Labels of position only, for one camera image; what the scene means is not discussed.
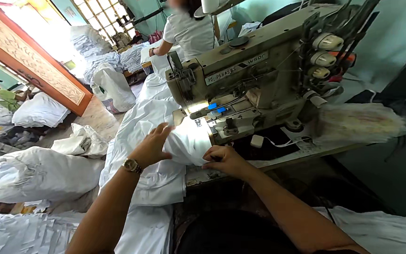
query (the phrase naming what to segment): window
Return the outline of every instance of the window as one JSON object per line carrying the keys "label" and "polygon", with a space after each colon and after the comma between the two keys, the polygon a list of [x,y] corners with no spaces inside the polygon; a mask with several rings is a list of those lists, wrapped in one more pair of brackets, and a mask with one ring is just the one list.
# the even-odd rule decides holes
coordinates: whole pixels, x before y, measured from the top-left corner
{"label": "window", "polygon": [[125,28],[118,25],[117,19],[126,15],[127,19],[131,17],[126,13],[125,8],[119,3],[119,0],[73,0],[81,10],[84,18],[99,34],[114,45],[112,36],[117,32],[125,32],[132,39],[135,36],[135,27],[129,24]]}

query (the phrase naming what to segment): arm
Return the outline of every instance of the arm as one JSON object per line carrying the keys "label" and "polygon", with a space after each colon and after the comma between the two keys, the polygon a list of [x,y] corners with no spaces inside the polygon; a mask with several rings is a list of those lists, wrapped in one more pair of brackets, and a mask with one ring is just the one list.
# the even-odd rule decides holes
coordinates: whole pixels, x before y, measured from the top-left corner
{"label": "arm", "polygon": [[169,50],[172,48],[173,44],[168,43],[166,41],[162,41],[161,45],[157,48],[151,48],[150,49],[150,56],[157,55],[157,56],[163,56],[169,52]]}
{"label": "arm", "polygon": [[[160,160],[171,159],[170,153],[162,152],[164,142],[173,130],[166,125],[161,123],[153,129],[128,158],[135,159],[142,169]],[[138,173],[120,167],[82,219],[66,254],[114,253],[139,177]]]}
{"label": "arm", "polygon": [[369,254],[335,224],[242,159],[232,147],[211,147],[204,159],[222,158],[204,168],[220,170],[247,182],[294,245],[305,254],[318,250],[354,250]]}

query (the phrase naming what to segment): woman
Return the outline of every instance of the woman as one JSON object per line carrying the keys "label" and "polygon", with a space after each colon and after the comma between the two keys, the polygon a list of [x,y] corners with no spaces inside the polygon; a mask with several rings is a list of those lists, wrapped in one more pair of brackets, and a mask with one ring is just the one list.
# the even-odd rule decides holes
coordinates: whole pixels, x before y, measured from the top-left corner
{"label": "woman", "polygon": [[202,5],[201,0],[168,1],[174,14],[167,18],[163,41],[159,47],[150,49],[150,56],[163,56],[178,43],[187,61],[219,46],[217,17],[214,16],[214,20],[209,16],[194,18],[194,12]]}

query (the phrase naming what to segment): left hand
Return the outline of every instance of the left hand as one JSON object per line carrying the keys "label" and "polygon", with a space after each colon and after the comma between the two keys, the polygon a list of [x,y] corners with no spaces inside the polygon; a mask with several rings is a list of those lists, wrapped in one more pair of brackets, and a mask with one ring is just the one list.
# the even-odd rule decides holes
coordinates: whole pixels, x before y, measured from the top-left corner
{"label": "left hand", "polygon": [[162,147],[166,142],[170,132],[175,126],[167,126],[168,123],[161,123],[134,149],[128,156],[129,159],[135,159],[137,163],[145,169],[163,159],[172,159],[170,153],[164,153]]}

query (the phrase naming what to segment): hair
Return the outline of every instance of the hair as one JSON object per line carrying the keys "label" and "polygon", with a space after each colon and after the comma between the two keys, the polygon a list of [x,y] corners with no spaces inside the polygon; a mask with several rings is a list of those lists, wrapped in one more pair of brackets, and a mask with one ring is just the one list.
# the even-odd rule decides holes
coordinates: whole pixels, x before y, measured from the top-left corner
{"label": "hair", "polygon": [[188,10],[190,18],[195,20],[202,20],[204,17],[195,18],[195,11],[202,6],[201,0],[184,0],[183,7]]}

